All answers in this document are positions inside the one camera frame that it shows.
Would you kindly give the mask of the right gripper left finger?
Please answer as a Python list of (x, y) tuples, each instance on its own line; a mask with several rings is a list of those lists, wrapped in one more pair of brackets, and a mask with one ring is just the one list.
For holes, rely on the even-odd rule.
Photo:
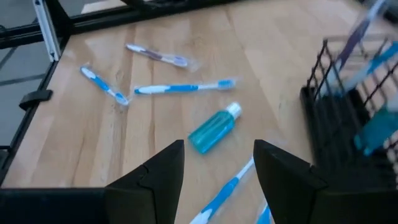
[(0, 224), (174, 224), (184, 161), (179, 139), (105, 187), (0, 189)]

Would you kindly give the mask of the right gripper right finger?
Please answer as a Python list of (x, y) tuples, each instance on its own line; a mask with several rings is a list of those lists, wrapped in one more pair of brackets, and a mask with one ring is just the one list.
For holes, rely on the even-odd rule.
[(262, 139), (253, 156), (276, 224), (398, 224), (398, 189), (375, 167), (328, 172)]

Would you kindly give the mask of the black wire caddy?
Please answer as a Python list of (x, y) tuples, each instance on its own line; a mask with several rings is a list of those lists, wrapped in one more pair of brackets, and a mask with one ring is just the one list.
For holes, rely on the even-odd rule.
[(327, 84), (328, 93), (320, 96), (320, 87), (330, 69), (335, 68), (335, 60), (347, 40), (340, 36), (323, 41), (312, 73), (300, 91), (315, 164), (328, 172), (355, 164), (372, 166), (388, 179), (389, 186), (398, 189), (398, 130), (370, 156), (354, 145), (355, 135), (383, 106), (398, 110), (398, 52), (350, 91), (342, 84), (398, 39), (383, 35), (363, 37), (337, 72), (335, 84)]

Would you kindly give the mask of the teal mouthwash bottle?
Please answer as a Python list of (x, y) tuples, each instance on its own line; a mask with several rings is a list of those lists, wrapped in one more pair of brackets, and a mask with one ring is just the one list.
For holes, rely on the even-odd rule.
[(196, 128), (188, 136), (188, 140), (195, 150), (205, 154), (234, 128), (235, 122), (241, 114), (241, 105), (238, 102), (232, 102)]

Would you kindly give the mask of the teal toothpaste tube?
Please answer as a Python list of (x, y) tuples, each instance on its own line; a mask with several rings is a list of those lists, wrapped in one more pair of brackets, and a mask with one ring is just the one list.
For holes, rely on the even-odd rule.
[(381, 147), (387, 138), (398, 130), (398, 110), (391, 111), (383, 106), (354, 137), (357, 150), (363, 150), (370, 156), (375, 149)]

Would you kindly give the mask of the white toothbrush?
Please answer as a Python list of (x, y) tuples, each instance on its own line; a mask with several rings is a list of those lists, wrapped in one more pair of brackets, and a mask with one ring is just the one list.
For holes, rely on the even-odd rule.
[(200, 68), (200, 64), (196, 60), (186, 58), (181, 55), (163, 54), (136, 44), (126, 44), (126, 48), (133, 52), (145, 55), (153, 60), (168, 63), (179, 68), (184, 68), (191, 72), (195, 72)]
[(327, 73), (326, 80), (323, 82), (322, 86), (320, 87), (320, 96), (324, 96), (328, 93), (327, 84), (332, 85), (335, 84), (337, 81), (337, 72), (339, 72), (345, 65), (348, 57), (351, 55), (354, 47), (358, 44), (361, 39), (364, 37), (370, 23), (373, 19), (379, 14), (380, 9), (386, 4), (386, 0), (377, 0), (369, 9), (365, 17), (362, 21), (355, 27), (352, 34), (349, 36), (345, 47), (337, 56), (334, 66), (335, 68), (331, 68), (330, 71)]

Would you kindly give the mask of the black frame clip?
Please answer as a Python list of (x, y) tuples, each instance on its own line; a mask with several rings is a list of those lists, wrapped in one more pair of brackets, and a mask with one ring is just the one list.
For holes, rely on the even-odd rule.
[(19, 103), (19, 108), (21, 108), (24, 111), (27, 111), (29, 108), (34, 107), (35, 105), (43, 101), (50, 100), (52, 95), (53, 95), (52, 90), (32, 91), (22, 97)]

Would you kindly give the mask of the white metal bracket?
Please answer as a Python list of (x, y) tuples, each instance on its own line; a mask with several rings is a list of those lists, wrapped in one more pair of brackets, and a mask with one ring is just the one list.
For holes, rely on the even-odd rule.
[(40, 30), (51, 62), (58, 62), (60, 45), (52, 22), (49, 8), (44, 0), (32, 0)]

